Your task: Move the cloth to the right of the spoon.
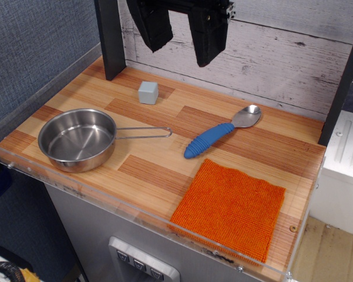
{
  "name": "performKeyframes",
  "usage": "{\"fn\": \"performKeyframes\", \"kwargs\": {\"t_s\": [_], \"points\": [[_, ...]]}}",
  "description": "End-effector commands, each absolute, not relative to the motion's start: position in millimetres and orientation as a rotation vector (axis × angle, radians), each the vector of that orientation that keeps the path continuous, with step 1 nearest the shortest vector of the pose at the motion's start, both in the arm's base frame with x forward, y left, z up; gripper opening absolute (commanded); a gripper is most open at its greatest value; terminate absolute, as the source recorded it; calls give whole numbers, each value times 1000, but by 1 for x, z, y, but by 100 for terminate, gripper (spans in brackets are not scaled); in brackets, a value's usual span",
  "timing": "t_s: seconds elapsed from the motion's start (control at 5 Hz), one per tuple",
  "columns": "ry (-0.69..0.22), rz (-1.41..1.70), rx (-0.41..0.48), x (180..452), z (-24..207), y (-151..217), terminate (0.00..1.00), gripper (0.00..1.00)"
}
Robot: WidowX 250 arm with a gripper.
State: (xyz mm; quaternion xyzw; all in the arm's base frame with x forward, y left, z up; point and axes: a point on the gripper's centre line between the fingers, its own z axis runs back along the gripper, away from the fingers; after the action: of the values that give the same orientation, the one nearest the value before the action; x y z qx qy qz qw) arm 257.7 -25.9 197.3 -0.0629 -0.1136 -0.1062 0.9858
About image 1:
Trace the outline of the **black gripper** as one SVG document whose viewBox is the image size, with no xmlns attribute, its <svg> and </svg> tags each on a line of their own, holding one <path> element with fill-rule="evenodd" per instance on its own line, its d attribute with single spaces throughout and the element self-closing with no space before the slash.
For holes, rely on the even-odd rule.
<svg viewBox="0 0 353 282">
<path fill-rule="evenodd" d="M 199 67 L 207 66 L 226 48 L 228 23 L 236 16 L 232 1 L 126 1 L 145 45 L 156 52 L 173 39 L 169 10 L 188 14 Z"/>
</svg>

